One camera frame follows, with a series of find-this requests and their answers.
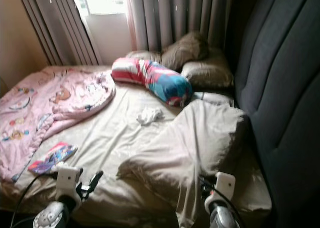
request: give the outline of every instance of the gray curtain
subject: gray curtain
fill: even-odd
[[[127,0],[132,46],[160,51],[190,31],[223,48],[232,0]]]
[[[97,65],[100,57],[73,0],[22,0],[52,65]]]

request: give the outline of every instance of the pillow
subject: pillow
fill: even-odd
[[[126,55],[126,58],[147,59],[161,64],[161,53],[150,51],[132,51]]]
[[[230,107],[235,106],[235,101],[232,97],[226,94],[219,94],[219,93],[208,93],[208,92],[194,92],[191,101],[201,99],[208,103],[215,104],[215,105],[222,105],[228,104]]]
[[[185,77],[151,60],[119,58],[112,65],[112,77],[145,85],[173,106],[183,107],[192,95],[192,86]]]
[[[245,114],[229,105],[192,101],[166,129],[118,168],[175,208],[191,227],[203,208],[198,175],[231,173],[246,130]]]
[[[193,87],[221,89],[234,85],[228,62],[220,49],[210,48],[208,58],[186,63],[181,72]]]
[[[191,60],[200,60],[208,56],[208,43],[198,32],[184,35],[179,41],[162,51],[161,64],[177,72]]]

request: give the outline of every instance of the mattress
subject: mattress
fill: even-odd
[[[141,126],[137,116],[145,107],[160,108],[164,119]],[[118,166],[157,136],[181,111],[170,107],[143,86],[116,83],[116,95],[102,111],[84,122],[44,141],[31,162],[60,141],[79,146],[67,160],[83,168],[80,180],[86,184],[99,170],[104,174],[95,191],[72,215],[83,225],[177,227],[175,209],[134,179],[117,179]],[[247,227],[256,227],[271,210],[271,200],[254,156],[245,150],[236,172],[233,202]],[[0,208],[13,210],[20,194],[34,175],[27,169],[15,184],[0,184]],[[40,178],[26,194],[20,212],[37,213],[55,199],[55,181]]]

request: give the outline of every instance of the cartoon print blanket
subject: cartoon print blanket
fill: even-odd
[[[16,182],[41,142],[101,110],[116,92],[107,72],[47,67],[0,99],[0,178]]]

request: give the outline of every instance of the headboard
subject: headboard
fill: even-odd
[[[320,210],[320,0],[235,0],[225,52],[276,226],[311,227]]]

